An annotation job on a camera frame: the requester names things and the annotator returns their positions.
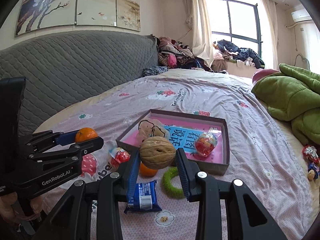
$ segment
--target human hand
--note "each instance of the human hand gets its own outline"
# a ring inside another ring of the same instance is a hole
[[[17,213],[12,208],[17,199],[18,195],[15,192],[0,197],[0,215],[8,223],[20,223]],[[31,199],[30,206],[34,214],[39,214],[42,211],[42,196]]]

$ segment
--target cookie package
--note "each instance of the cookie package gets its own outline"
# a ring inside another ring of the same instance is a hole
[[[157,203],[156,183],[156,180],[148,183],[137,183],[133,197],[128,201],[124,213],[128,211],[162,211]]]

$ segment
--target pink pillow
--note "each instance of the pink pillow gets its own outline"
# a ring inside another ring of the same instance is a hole
[[[274,69],[260,68],[256,73],[253,74],[252,83],[253,85],[255,85],[261,78],[277,72],[280,72],[280,71],[274,70]]]

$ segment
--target green bracelet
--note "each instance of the green bracelet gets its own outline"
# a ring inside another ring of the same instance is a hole
[[[167,170],[162,177],[161,180],[161,184],[163,186],[163,189],[165,191],[165,193],[172,198],[185,198],[184,194],[183,194],[183,190],[182,188],[176,188],[174,186],[172,186],[171,184],[171,180],[175,177],[178,176],[178,168],[174,167],[174,168],[170,168],[169,170]]]

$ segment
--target curtain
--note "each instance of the curtain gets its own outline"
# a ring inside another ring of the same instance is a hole
[[[192,29],[192,0],[184,0],[186,5],[186,13],[187,13],[187,19],[186,24],[190,29]]]
[[[213,62],[213,46],[206,0],[192,1],[193,41],[192,52],[211,67]]]
[[[271,0],[261,0],[261,3],[266,11],[268,23],[270,26],[270,36],[271,36],[271,46],[272,46],[272,56],[273,63],[266,66],[268,68],[279,70],[278,66],[278,21],[277,21],[277,12],[276,4]]]

